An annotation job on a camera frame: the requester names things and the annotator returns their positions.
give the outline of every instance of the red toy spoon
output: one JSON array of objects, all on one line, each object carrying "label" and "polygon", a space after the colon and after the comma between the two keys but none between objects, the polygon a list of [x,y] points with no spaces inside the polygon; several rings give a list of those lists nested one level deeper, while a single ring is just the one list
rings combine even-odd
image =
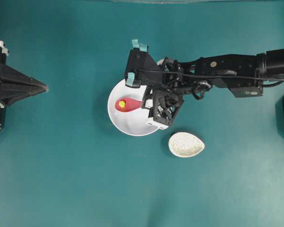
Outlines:
[{"label": "red toy spoon", "polygon": [[115,103],[115,108],[121,112],[130,112],[142,106],[142,101],[132,98],[119,98]]}]

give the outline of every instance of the cable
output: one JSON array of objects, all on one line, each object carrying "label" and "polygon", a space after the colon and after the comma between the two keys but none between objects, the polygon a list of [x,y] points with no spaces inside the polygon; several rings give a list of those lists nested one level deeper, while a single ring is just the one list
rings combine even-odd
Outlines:
[{"label": "cable", "polygon": [[216,79],[216,78],[226,78],[226,79],[255,79],[255,80],[277,80],[284,81],[284,79],[277,78],[257,78],[257,77],[245,77],[245,76],[227,76],[227,75],[218,75],[218,76],[207,76],[207,75],[194,75],[194,74],[185,74],[181,72],[169,72],[169,71],[156,71],[156,70],[138,70],[141,72],[157,72],[157,73],[166,73],[166,74],[177,74],[184,77],[191,78],[207,78],[207,79]]},{"label": "cable", "polygon": [[263,87],[275,87],[275,86],[282,84],[283,82],[284,81],[279,81],[279,82],[276,82],[276,83],[273,83],[273,84],[264,84]]}]

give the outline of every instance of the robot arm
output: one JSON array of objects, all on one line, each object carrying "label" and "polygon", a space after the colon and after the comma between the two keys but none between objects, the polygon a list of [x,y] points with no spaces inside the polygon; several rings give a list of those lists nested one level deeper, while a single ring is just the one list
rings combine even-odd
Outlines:
[{"label": "robot arm", "polygon": [[[284,49],[266,54],[222,55],[191,62],[163,59],[158,65],[148,48],[130,51],[125,70],[126,86],[146,85],[142,108],[150,110],[148,123],[164,129],[171,126],[184,100],[192,94],[204,98],[213,86],[228,88],[235,97],[263,95],[264,87],[284,82]],[[264,81],[275,81],[265,85]],[[146,105],[152,100],[152,106]]]}]

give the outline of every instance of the green tabletop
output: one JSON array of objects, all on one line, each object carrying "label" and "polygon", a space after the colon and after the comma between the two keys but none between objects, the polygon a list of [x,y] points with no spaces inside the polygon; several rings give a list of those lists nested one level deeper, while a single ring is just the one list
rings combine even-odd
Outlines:
[{"label": "green tabletop", "polygon": [[[155,60],[281,49],[284,0],[0,0],[7,64],[50,89],[8,108],[0,227],[284,227],[284,83],[256,98],[186,96],[171,128],[131,137],[111,123],[107,98],[132,38]],[[177,131],[205,150],[173,156]]]}]

